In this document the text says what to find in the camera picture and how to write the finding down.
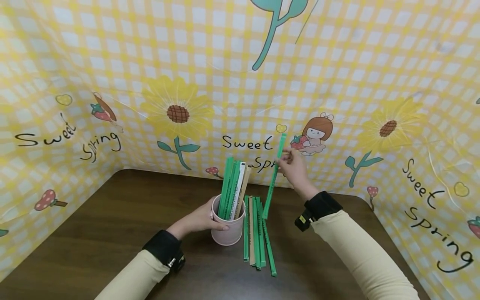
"yellow gingham pattern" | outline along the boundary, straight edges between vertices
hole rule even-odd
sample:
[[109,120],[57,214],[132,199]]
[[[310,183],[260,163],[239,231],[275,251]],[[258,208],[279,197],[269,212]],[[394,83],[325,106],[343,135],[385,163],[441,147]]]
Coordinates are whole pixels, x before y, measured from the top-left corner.
[[[476,299],[480,294],[480,241],[467,220],[480,215],[479,2],[465,1],[308,1],[305,11],[276,29],[257,71],[252,65],[266,38],[271,13],[248,0],[207,1],[27,1],[1,5],[0,14],[0,278],[7,276],[114,172],[137,168],[205,177],[215,166],[222,175],[228,156],[254,165],[273,160],[280,134],[301,133],[307,120],[334,115],[326,149],[306,157],[310,177],[321,188],[368,200],[367,186],[379,188],[375,213],[432,299]],[[284,1],[284,15],[289,1]],[[140,104],[147,78],[166,75],[198,86],[214,103],[206,137],[182,138],[200,149],[178,157],[160,150]],[[101,94],[118,126],[91,115],[92,92]],[[70,95],[62,106],[55,96]],[[365,153],[356,147],[361,124],[385,101],[413,96],[428,124],[414,144],[362,168],[355,187],[345,160]],[[69,139],[65,121],[76,127]],[[97,145],[96,162],[82,160],[84,145],[114,133],[117,141]],[[15,138],[35,139],[35,146]],[[225,148],[231,142],[262,143],[273,150]],[[432,199],[419,197],[402,168],[414,158],[411,175]],[[271,168],[256,168],[252,182],[269,184]],[[469,194],[457,196],[462,182]],[[279,186],[288,186],[283,177]],[[44,191],[55,190],[66,207],[34,210]],[[412,228],[418,210],[432,228]],[[437,233],[449,234],[447,242]],[[459,246],[447,246],[454,240]],[[461,253],[472,253],[466,268]]]

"sunflower center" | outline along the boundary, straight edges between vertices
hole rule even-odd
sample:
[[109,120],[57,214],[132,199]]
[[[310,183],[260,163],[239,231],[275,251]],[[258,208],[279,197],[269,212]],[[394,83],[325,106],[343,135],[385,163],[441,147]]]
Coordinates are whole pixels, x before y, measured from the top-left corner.
[[167,116],[175,123],[186,123],[190,114],[188,110],[179,105],[170,105],[167,109]]
[[396,121],[395,120],[388,121],[380,128],[380,136],[381,137],[389,136],[395,130],[395,128],[396,128]]

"hand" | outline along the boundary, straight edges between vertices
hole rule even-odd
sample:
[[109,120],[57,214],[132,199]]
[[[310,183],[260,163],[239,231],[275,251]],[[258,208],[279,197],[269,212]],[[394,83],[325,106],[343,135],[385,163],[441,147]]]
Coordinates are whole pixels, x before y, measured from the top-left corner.
[[212,202],[214,199],[215,197],[212,197],[207,203],[175,222],[175,224],[170,226],[167,231],[178,240],[181,240],[191,232],[207,229],[228,230],[229,228],[227,225],[215,222],[210,217]]
[[310,200],[320,192],[308,179],[307,167],[297,151],[292,151],[291,148],[283,149],[283,155],[276,163],[278,171],[285,174],[304,201]]

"sunflower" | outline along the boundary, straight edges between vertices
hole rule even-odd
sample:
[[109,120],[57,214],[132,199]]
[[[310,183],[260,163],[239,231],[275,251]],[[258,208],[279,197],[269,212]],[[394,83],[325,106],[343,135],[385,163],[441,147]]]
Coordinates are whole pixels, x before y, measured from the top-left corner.
[[413,102],[413,98],[386,102],[362,124],[359,147],[385,152],[412,144],[411,137],[421,133],[421,124],[426,120],[424,114],[418,113],[420,108],[421,104]]
[[148,81],[148,89],[142,91],[146,102],[140,108],[156,133],[198,139],[211,129],[214,112],[213,102],[197,91],[195,84],[187,85],[181,77],[172,81],[163,75]]

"wrist strap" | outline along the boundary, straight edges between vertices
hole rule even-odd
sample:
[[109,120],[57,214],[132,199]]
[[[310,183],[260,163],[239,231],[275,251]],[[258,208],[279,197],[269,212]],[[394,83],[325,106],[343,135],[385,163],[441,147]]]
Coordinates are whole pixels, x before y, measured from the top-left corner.
[[180,250],[181,241],[170,232],[157,232],[142,248],[156,257],[163,265],[178,272],[185,264],[185,257]]
[[339,212],[343,207],[329,193],[323,191],[305,202],[305,208],[310,211],[316,220]]
[[343,207],[329,193],[323,191],[316,194],[312,199],[305,202],[305,211],[295,220],[295,226],[301,231],[305,231],[310,227],[311,222],[337,213]]

